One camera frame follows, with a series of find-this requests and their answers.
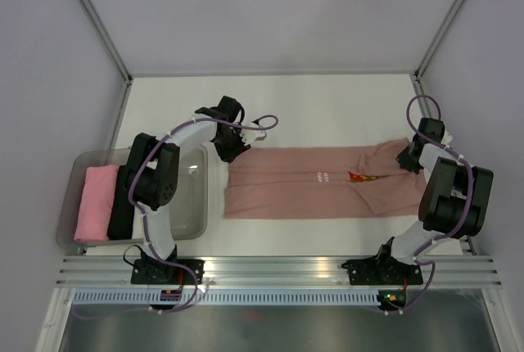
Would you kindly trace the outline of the dusty pink t-shirt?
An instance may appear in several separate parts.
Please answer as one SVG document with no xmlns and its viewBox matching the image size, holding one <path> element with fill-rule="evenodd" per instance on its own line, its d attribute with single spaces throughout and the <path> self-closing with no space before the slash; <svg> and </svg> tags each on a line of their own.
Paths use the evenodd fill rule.
<svg viewBox="0 0 524 352">
<path fill-rule="evenodd" d="M 402 169 L 405 138 L 367 147 L 256 148 L 228 168 L 227 219 L 416 215 L 426 179 Z"/>
</svg>

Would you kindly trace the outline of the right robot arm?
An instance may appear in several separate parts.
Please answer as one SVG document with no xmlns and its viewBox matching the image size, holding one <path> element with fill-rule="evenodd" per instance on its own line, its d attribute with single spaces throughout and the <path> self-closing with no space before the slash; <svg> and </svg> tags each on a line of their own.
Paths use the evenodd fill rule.
<svg viewBox="0 0 524 352">
<path fill-rule="evenodd" d="M 477 235 L 484 223 L 494 174 L 473 166 L 445 139 L 441 120 L 422 118 L 411 143 L 397 156 L 402 169 L 429 171 L 418 220 L 381 245 L 373 263 L 376 277 L 393 282 L 418 257 L 441 244 Z"/>
</svg>

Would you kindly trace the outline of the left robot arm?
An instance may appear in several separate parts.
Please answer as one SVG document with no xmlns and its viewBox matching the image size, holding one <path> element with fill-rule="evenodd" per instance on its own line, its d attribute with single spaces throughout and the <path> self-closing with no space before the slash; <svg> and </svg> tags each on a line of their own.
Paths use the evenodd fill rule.
<svg viewBox="0 0 524 352">
<path fill-rule="evenodd" d="M 224 96 L 217 106 L 196 110 L 190 120 L 167 133 L 157 137 L 140 133 L 133 140 L 127 163 L 120 168 L 120 193 L 115 199 L 138 211 L 143 250 L 153 259 L 150 273 L 159 282 L 169 283 L 178 276 L 168 204 L 177 190 L 181 158 L 211 142 L 223 162 L 233 162 L 251 148 L 242 137 L 244 115 L 240 102 Z"/>
</svg>

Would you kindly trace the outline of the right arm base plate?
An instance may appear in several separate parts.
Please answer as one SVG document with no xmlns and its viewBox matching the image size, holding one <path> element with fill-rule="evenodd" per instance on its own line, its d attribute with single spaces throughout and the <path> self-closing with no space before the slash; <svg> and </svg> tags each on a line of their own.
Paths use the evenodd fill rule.
<svg viewBox="0 0 524 352">
<path fill-rule="evenodd" d="M 396 259 L 350 259 L 341 265 L 347 272 L 351 286 L 409 286 L 423 284 L 419 266 L 405 264 Z"/>
</svg>

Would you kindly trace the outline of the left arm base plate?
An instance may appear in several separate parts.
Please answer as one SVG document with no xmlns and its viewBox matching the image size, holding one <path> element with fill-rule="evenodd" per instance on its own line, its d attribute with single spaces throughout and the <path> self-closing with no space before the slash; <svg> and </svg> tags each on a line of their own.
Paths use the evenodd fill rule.
<svg viewBox="0 0 524 352">
<path fill-rule="evenodd" d="M 180 259 L 177 266 L 169 266 L 153 258 L 136 259 L 130 282 L 132 285 L 182 285 L 201 284 L 205 261 Z"/>
</svg>

